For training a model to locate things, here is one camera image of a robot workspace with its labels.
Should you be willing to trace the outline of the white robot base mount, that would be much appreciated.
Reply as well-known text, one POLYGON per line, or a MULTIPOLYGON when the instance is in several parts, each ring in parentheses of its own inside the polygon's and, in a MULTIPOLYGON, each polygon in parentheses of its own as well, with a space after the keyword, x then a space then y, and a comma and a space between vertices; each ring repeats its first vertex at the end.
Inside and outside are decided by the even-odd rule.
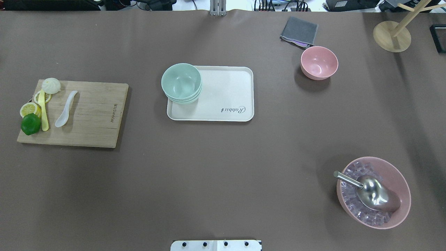
POLYGON ((172 242, 171 251, 262 251, 261 240, 177 240, 172 242))

